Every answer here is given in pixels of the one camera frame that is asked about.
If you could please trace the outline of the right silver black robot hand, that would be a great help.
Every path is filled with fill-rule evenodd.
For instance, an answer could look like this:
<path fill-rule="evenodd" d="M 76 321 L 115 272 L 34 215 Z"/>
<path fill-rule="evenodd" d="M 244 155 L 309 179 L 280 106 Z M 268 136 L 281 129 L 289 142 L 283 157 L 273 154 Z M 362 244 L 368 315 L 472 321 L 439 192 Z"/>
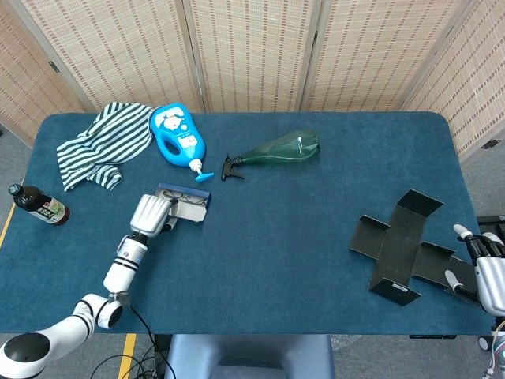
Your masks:
<path fill-rule="evenodd" d="M 458 240 L 466 244 L 477 281 L 477 292 L 471 293 L 451 271 L 444 272 L 449 288 L 461 296 L 476 300 L 493 317 L 504 317 L 504 242 L 496 234 L 474 235 L 461 224 L 453 226 Z"/>

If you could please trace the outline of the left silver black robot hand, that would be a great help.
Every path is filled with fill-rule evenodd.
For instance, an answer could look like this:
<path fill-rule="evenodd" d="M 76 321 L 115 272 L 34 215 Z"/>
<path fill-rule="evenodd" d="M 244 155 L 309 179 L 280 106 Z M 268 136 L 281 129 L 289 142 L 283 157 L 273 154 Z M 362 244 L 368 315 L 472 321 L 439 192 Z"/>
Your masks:
<path fill-rule="evenodd" d="M 170 212 L 178 210 L 178 200 L 144 194 L 130 220 L 130 229 L 147 238 L 172 231 L 178 218 Z"/>

